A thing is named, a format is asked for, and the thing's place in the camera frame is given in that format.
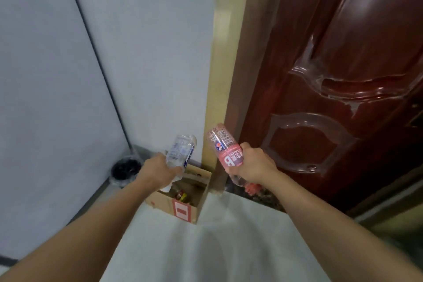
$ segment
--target dark red door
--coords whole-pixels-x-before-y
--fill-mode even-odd
[[[423,0],[280,0],[240,141],[354,206],[423,163],[422,47]]]

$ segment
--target clear plastic bottle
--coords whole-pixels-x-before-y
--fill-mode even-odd
[[[209,145],[225,169],[229,166],[238,166],[244,162],[242,148],[228,132],[224,124],[217,124],[206,135]],[[230,175],[232,182],[244,186],[247,181],[237,175]]]
[[[166,155],[166,164],[168,167],[181,166],[184,169],[187,167],[188,161],[193,154],[194,148],[197,145],[197,139],[194,135],[177,135],[173,142],[172,148]],[[182,174],[175,177],[172,181],[176,182],[182,178]],[[168,192],[172,184],[161,189],[163,192]]]

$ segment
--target hand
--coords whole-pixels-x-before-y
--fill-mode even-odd
[[[261,149],[251,148],[250,144],[242,143],[244,162],[240,166],[227,169],[229,175],[238,175],[250,183],[263,184],[267,176],[277,171],[275,162]]]
[[[154,191],[162,189],[172,183],[172,180],[181,174],[184,169],[180,166],[169,168],[166,165],[166,157],[162,153],[145,161],[135,182],[146,181],[152,185]]]

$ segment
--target pink plastic bottle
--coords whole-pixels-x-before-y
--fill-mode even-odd
[[[244,162],[242,148],[228,132],[224,124],[217,124],[212,128],[207,133],[206,139],[225,170],[229,166],[239,166]],[[230,179],[238,186],[244,186],[247,183],[242,177],[236,175],[230,175]]]

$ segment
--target pink bottle label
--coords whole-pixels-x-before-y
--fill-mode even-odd
[[[218,153],[219,161],[224,168],[229,166],[239,166],[244,162],[242,148],[238,144],[231,145]]]

